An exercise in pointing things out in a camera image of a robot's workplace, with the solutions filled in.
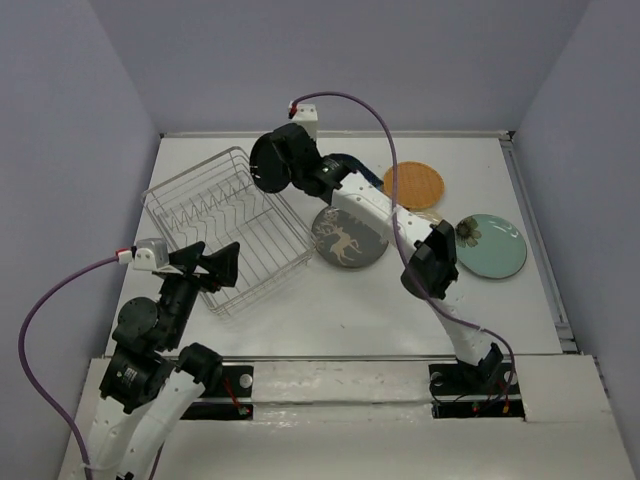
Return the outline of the black round plate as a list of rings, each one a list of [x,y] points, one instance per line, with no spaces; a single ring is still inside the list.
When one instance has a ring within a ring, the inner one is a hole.
[[[264,193],[279,193],[291,182],[288,165],[281,158],[272,133],[256,140],[250,152],[249,169],[254,184]]]

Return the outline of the grey reindeer plate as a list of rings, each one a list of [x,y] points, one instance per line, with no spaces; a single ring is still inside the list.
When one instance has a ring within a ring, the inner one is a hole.
[[[331,206],[316,215],[311,230],[316,252],[327,263],[342,269],[363,269],[373,265],[389,245],[362,221]]]

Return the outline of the cream plate with black spot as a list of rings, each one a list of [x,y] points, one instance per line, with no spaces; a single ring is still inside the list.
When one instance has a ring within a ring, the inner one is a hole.
[[[420,218],[427,220],[430,224],[434,224],[434,225],[438,225],[443,220],[443,217],[433,209],[424,209],[424,210],[414,211],[414,214]]]

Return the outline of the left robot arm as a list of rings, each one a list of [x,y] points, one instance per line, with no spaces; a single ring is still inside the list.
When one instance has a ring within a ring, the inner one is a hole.
[[[193,343],[178,348],[198,295],[235,286],[240,245],[206,253],[198,241],[169,251],[161,239],[120,249],[116,260],[161,278],[157,299],[140,296],[119,310],[116,344],[99,386],[100,399],[83,468],[91,479],[141,479],[182,415],[215,392],[223,358]]]

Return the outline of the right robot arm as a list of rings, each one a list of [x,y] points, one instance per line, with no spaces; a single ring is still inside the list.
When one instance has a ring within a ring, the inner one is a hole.
[[[344,153],[321,155],[315,140],[294,123],[255,142],[250,168],[262,191],[279,193],[292,185],[352,215],[394,245],[404,264],[403,287],[429,304],[453,345],[456,365],[449,382],[465,394],[490,388],[503,353],[488,330],[461,319],[445,300],[448,288],[459,276],[451,224],[445,220],[433,223],[394,205],[381,191],[380,179],[360,160]]]

